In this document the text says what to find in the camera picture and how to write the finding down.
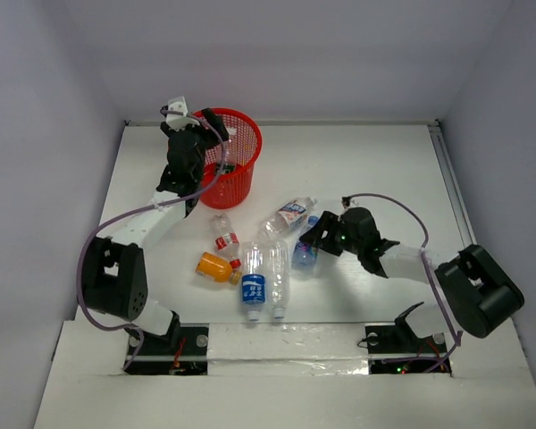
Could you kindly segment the light blue label bottle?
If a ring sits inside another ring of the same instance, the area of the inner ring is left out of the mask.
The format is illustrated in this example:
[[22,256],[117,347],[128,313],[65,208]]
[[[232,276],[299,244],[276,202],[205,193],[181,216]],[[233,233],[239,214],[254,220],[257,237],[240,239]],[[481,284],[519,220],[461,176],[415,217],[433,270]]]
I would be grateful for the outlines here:
[[310,215],[307,219],[307,223],[300,230],[300,234],[293,250],[291,262],[292,269],[299,273],[308,274],[315,268],[318,249],[304,242],[301,237],[309,232],[317,224],[318,220],[318,216]]

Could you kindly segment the white orange label bottle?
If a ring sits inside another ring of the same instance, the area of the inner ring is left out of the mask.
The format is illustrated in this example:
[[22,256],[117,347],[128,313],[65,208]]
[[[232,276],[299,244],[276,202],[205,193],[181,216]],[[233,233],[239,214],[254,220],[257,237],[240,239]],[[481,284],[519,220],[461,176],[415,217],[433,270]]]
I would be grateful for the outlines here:
[[288,236],[307,221],[316,204],[317,199],[313,197],[292,198],[260,222],[259,238],[277,240]]

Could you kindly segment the clear unlabelled bottle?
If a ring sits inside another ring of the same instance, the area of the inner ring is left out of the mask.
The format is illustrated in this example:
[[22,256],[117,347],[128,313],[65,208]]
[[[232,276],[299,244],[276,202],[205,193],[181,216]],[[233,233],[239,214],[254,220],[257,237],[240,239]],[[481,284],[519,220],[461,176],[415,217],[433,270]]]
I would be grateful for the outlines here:
[[272,317],[281,321],[285,318],[290,297],[289,246],[284,240],[269,243],[266,266]]

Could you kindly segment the dark blue label bottle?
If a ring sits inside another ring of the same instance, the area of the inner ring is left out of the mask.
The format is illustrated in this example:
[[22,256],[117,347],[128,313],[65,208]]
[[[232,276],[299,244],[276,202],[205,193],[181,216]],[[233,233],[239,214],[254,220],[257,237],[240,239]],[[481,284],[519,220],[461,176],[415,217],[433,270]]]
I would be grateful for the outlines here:
[[242,277],[240,284],[240,303],[250,323],[260,321],[266,302],[266,278],[264,253],[257,242],[242,244]]

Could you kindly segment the red label clear bottle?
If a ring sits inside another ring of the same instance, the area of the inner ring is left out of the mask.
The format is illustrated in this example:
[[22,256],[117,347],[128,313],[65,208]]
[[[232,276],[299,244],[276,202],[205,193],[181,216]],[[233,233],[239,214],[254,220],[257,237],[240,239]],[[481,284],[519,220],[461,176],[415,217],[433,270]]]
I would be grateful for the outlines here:
[[241,267],[239,259],[239,239],[226,214],[214,215],[211,219],[214,244],[218,253],[225,258],[233,270]]

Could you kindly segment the orange juice bottle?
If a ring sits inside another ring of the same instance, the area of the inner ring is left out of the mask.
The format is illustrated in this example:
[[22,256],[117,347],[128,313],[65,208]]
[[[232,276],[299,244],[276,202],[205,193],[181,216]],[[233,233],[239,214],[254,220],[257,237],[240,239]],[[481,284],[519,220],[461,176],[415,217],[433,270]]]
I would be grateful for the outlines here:
[[200,257],[195,272],[214,282],[231,285],[238,285],[242,277],[242,272],[234,269],[227,260],[208,252]]

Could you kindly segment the green label clear bottle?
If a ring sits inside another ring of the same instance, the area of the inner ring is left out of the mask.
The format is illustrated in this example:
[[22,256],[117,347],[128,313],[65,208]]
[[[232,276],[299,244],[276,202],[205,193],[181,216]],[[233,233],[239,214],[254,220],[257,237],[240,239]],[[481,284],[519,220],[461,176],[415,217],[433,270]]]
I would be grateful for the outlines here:
[[234,163],[225,163],[225,164],[222,164],[220,162],[217,162],[214,164],[214,173],[215,174],[220,174],[220,175],[224,175],[224,174],[230,174],[232,172],[234,172],[237,168],[237,165],[234,164]]

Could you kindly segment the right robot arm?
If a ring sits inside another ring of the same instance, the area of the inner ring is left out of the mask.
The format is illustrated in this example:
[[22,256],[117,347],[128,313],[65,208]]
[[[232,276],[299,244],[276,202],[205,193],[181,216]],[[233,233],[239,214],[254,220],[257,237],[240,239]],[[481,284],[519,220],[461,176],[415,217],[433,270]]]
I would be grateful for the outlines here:
[[443,261],[424,248],[383,238],[363,207],[323,212],[300,241],[336,257],[353,254],[366,272],[381,278],[434,285],[438,311],[425,310],[393,329],[395,343],[404,350],[421,345],[431,333],[427,327],[438,322],[486,338],[524,305],[523,293],[484,247],[472,244]]

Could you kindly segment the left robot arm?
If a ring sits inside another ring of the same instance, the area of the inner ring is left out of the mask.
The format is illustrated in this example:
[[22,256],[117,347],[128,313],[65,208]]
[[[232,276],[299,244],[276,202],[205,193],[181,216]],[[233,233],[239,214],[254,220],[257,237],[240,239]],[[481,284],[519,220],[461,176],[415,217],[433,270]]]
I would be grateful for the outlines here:
[[162,110],[167,136],[167,164],[150,202],[114,217],[126,223],[103,236],[100,224],[81,250],[77,269],[77,299],[83,315],[106,331],[94,313],[120,320],[120,328],[139,341],[148,339],[156,350],[169,353],[180,342],[178,315],[149,297],[145,252],[172,226],[184,220],[207,191],[205,155],[227,149],[229,133],[222,117],[211,108],[197,114]]

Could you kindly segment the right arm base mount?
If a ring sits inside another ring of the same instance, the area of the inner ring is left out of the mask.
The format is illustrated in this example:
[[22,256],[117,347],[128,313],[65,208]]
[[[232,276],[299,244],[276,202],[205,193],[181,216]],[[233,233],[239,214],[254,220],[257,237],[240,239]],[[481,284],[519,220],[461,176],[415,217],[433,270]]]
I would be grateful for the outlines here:
[[356,344],[368,355],[370,374],[421,374],[448,352],[445,335],[419,338],[395,324],[368,324]]

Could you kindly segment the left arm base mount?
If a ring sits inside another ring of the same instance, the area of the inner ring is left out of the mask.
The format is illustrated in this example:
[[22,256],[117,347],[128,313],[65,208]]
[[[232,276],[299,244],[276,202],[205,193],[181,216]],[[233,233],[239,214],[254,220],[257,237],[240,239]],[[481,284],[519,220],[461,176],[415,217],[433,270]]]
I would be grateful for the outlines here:
[[207,375],[209,326],[182,324],[174,345],[147,334],[138,354],[125,369],[130,375]]

